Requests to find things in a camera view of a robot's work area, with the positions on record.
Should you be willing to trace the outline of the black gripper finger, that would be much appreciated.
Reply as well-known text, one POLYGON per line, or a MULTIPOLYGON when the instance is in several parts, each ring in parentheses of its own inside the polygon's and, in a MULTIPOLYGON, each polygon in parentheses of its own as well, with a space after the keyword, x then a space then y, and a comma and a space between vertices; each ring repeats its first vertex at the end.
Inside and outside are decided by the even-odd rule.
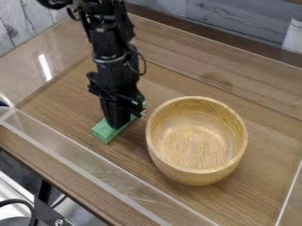
POLYGON ((128 118, 141 118, 145 115, 145 103, 141 102, 138 104, 128 103, 126 104, 126 113, 128 118))
POLYGON ((100 98, 105 121, 113 129, 120 129, 129 122, 129 112, 120 103, 104 97, 100 98))

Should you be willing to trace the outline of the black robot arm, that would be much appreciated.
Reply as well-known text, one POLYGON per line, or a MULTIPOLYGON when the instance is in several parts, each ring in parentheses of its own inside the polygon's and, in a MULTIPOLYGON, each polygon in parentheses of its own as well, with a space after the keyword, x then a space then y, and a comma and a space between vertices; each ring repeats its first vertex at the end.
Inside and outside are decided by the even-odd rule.
POLYGON ((36 0, 50 10, 65 9, 81 23, 92 45, 96 70, 89 72, 88 91, 98 97, 108 125, 122 127, 144 114, 145 97, 137 81, 145 75, 145 60, 132 40, 134 26, 124 0, 36 0))

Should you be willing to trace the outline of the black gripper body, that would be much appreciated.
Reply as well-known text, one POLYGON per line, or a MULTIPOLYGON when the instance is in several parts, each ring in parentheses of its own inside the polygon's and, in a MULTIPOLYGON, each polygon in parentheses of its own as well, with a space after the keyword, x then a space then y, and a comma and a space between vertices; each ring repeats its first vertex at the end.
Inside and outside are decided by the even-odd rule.
POLYGON ((137 89, 142 73, 138 71, 136 57, 117 59, 94 58, 96 71, 85 76, 88 90, 100 99, 101 109, 141 109, 144 96, 137 89))

